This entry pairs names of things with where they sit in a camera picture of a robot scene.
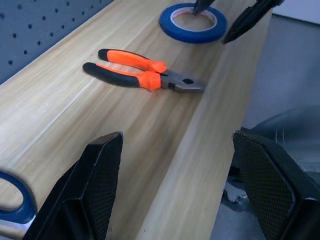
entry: wooden table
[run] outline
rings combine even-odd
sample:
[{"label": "wooden table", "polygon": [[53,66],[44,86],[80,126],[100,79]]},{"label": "wooden table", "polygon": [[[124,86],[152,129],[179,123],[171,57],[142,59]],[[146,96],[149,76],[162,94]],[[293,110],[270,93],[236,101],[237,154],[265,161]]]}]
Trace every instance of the wooden table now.
[{"label": "wooden table", "polygon": [[[0,168],[26,180],[39,208],[89,142],[123,131],[112,239],[209,239],[270,15],[226,46],[194,45],[158,25],[177,2],[116,0],[0,86]],[[254,2],[214,6],[232,23]],[[99,81],[82,64],[106,64],[101,48],[164,61],[207,83],[206,91],[151,93]],[[2,200],[17,202],[1,184]]]}]

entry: pegboard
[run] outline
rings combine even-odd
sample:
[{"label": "pegboard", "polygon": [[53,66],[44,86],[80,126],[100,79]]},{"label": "pegboard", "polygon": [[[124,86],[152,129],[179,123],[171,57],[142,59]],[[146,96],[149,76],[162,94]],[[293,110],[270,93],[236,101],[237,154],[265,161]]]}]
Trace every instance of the pegboard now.
[{"label": "pegboard", "polygon": [[112,0],[0,0],[0,84]]}]

